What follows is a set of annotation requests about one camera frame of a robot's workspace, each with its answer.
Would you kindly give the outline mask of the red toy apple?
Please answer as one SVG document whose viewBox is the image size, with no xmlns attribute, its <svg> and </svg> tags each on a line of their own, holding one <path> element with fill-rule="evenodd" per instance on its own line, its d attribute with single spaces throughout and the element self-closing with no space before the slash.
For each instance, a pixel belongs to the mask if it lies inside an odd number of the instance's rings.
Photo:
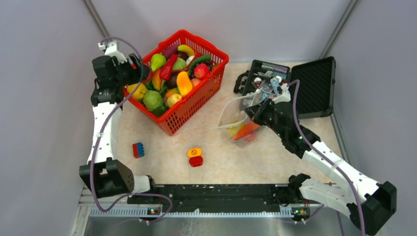
<svg viewBox="0 0 417 236">
<path fill-rule="evenodd" d="M 256 137 L 257 137 L 257 134 L 256 134 L 256 133 L 251 133 L 251 134 L 248 134 L 248 135 L 244 136 L 244 137 L 243 137 L 243 140 L 244 140 L 245 142 L 251 142 L 251 141 L 253 141 Z"/>
</svg>

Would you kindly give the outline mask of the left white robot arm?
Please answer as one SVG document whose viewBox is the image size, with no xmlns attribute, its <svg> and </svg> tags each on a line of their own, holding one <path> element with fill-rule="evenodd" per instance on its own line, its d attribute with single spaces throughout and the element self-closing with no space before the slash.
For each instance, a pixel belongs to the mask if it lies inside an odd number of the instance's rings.
<svg viewBox="0 0 417 236">
<path fill-rule="evenodd" d="M 94 114 L 92 148 L 87 163 L 79 167 L 79 176 L 96 198 L 139 193 L 145 203 L 157 199 L 151 176 L 137 176 L 118 158 L 119 120 L 123 104 L 132 96 L 124 89 L 133 85 L 134 91 L 150 73 L 139 53 L 125 56 L 119 50 L 119 38 L 106 38 L 98 47 L 103 55 L 92 60 L 96 74 L 90 97 Z"/>
</svg>

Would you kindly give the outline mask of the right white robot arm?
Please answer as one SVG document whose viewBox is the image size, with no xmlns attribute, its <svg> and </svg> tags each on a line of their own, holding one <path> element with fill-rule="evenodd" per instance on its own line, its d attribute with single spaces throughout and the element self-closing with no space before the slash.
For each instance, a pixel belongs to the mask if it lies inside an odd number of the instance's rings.
<svg viewBox="0 0 417 236">
<path fill-rule="evenodd" d="M 349 217 L 363 235 L 375 236 L 395 214 L 397 188 L 389 181 L 380 183 L 361 173 L 335 154 L 314 132 L 300 125 L 292 102 L 270 99 L 244 109 L 260 126 L 267 126 L 290 153 L 310 163 L 335 182 L 320 183 L 299 174 L 290 181 L 289 198 L 319 202 Z"/>
</svg>

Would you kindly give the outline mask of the clear zip top bag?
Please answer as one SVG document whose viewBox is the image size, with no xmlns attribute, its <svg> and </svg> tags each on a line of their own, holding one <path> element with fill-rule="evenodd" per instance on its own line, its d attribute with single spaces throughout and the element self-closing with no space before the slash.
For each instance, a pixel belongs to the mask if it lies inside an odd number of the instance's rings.
<svg viewBox="0 0 417 236">
<path fill-rule="evenodd" d="M 243 121 L 245 124 L 249 123 L 251 120 L 245 113 L 244 109 L 250 106 L 258 105 L 262 101 L 263 93 L 259 89 L 255 92 L 251 92 L 247 95 L 230 100 L 228 104 L 224 107 L 220 115 L 216 129 L 219 130 L 224 137 L 226 137 L 235 145 L 243 146 L 250 143 L 245 142 L 243 139 L 233 141 L 233 138 L 226 135 L 226 128 L 233 126 L 234 123 L 239 123 Z M 263 127 L 261 126 L 259 130 L 256 132 L 257 136 L 258 133 L 260 133 L 260 131 L 262 130 Z"/>
</svg>

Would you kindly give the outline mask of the yellow orange toy mango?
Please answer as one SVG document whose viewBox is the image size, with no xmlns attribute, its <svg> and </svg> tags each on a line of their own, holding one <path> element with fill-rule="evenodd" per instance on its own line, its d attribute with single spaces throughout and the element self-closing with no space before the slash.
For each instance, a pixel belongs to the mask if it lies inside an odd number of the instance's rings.
<svg viewBox="0 0 417 236">
<path fill-rule="evenodd" d="M 176 83 L 181 96 L 186 96 L 193 90 L 193 84 L 188 73 L 185 71 L 182 71 L 177 75 Z"/>
</svg>

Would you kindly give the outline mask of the orange toy carrot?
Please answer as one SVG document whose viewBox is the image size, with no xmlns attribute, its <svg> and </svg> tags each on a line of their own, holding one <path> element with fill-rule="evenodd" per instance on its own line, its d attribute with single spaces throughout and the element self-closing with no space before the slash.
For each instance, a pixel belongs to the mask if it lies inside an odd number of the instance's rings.
<svg viewBox="0 0 417 236">
<path fill-rule="evenodd" d="M 243 139 L 244 136 L 256 133 L 261 126 L 250 121 L 249 123 L 245 124 L 244 127 L 233 137 L 233 141 L 237 141 Z"/>
</svg>

